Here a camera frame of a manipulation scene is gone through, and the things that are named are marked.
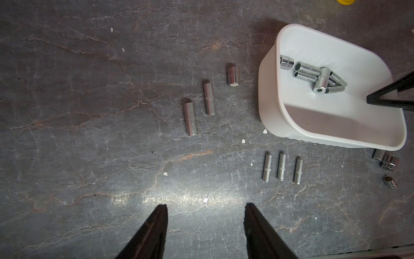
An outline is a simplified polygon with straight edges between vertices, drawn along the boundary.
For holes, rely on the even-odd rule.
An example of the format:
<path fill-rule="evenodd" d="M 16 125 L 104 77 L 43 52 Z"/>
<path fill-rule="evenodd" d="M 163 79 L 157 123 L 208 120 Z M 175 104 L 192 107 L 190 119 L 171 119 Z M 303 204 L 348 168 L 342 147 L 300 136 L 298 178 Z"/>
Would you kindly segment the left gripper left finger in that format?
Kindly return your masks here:
<path fill-rule="evenodd" d="M 167 205 L 158 205 L 116 259 L 162 259 L 167 226 Z"/>

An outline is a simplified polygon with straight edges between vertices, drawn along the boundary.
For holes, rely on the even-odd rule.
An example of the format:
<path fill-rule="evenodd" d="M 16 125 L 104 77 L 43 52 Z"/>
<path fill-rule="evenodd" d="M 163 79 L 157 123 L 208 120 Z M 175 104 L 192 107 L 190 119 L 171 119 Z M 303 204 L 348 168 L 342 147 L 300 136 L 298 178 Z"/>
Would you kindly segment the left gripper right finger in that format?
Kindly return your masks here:
<path fill-rule="evenodd" d="M 296 259 L 253 203 L 245 206 L 244 229 L 249 259 Z"/>

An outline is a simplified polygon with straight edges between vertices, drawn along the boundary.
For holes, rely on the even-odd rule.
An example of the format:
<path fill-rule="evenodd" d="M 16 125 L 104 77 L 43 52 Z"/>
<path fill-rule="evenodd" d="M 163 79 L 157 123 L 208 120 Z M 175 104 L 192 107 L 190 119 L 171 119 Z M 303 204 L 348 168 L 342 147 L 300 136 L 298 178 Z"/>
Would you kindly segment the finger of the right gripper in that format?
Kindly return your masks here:
<path fill-rule="evenodd" d="M 373 99 L 372 104 L 378 105 L 378 106 L 385 106 L 385 107 L 394 107 L 394 108 L 399 108 L 399 109 L 403 109 L 406 111 L 414 112 L 414 101 Z"/>
<path fill-rule="evenodd" d="M 402 92 L 402 91 L 406 91 L 412 88 L 414 88 L 414 72 L 411 72 L 407 74 L 406 76 L 404 76 L 403 78 L 387 85 L 386 87 L 380 90 L 377 90 L 376 92 L 370 95 L 367 95 L 366 101 L 367 101 L 367 104 L 372 105 L 373 99 L 381 99 L 381 96 L 391 91 L 398 90 L 399 92 Z"/>

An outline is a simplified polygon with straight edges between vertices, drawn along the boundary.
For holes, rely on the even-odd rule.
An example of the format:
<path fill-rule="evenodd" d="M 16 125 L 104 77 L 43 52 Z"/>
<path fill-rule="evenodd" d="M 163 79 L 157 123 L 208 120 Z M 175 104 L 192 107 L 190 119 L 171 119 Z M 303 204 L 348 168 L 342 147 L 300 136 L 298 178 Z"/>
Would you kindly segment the large wide chrome socket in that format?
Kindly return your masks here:
<path fill-rule="evenodd" d="M 380 163 L 380 167 L 387 171 L 394 171 L 399 161 L 399 158 L 396 156 L 385 155 Z"/>

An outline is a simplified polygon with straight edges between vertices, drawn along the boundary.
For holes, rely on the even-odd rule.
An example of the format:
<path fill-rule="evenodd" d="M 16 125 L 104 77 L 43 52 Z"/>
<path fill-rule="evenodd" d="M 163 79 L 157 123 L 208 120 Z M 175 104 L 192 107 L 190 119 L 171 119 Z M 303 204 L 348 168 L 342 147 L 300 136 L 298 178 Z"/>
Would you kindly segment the long thin chrome socket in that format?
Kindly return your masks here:
<path fill-rule="evenodd" d="M 271 171 L 272 171 L 272 159 L 273 156 L 268 152 L 265 154 L 265 162 L 264 162 L 264 169 L 263 169 L 263 181 L 269 182 Z"/>

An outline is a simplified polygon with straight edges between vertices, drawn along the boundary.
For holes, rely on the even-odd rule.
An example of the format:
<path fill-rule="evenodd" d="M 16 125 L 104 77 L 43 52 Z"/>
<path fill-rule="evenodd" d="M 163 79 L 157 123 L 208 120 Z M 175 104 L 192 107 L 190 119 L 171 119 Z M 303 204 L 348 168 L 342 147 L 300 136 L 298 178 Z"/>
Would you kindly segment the white plastic storage box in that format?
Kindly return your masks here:
<path fill-rule="evenodd" d="M 283 70 L 287 56 L 328 67 L 347 82 L 343 92 L 314 93 L 313 86 Z M 346 148 L 401 149 L 408 134 L 402 109 L 368 104 L 367 95 L 393 82 L 375 53 L 299 24 L 283 27 L 258 74 L 259 115 L 273 135 Z"/>

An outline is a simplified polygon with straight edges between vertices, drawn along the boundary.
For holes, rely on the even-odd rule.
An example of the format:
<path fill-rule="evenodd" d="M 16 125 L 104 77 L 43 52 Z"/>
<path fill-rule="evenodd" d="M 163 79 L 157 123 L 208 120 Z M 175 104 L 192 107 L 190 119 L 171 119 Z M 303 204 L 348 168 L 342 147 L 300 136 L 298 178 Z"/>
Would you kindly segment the large long chrome socket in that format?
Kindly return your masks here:
<path fill-rule="evenodd" d="M 184 103 L 184 115 L 188 136 L 197 135 L 197 120 L 193 102 Z"/>

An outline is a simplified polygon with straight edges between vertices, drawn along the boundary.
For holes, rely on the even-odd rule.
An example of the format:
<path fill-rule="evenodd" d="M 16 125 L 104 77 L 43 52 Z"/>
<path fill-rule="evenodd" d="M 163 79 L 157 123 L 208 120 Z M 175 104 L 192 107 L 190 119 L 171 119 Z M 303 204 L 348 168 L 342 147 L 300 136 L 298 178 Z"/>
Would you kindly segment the medium long chrome socket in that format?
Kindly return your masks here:
<path fill-rule="evenodd" d="M 211 83 L 205 83 L 203 85 L 203 88 L 204 88 L 204 98 L 205 98 L 207 115 L 215 115 L 216 107 L 215 107 L 215 97 L 213 93 L 213 85 Z"/>

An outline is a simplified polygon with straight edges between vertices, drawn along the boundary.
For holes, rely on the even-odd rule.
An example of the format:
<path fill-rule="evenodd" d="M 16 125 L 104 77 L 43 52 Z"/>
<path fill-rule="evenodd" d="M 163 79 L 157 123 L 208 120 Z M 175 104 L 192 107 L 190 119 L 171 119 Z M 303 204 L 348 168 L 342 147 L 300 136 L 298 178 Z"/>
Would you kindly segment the short chrome socket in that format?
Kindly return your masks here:
<path fill-rule="evenodd" d="M 227 83 L 232 87 L 237 87 L 240 84 L 240 69 L 238 66 L 229 65 L 227 67 Z"/>

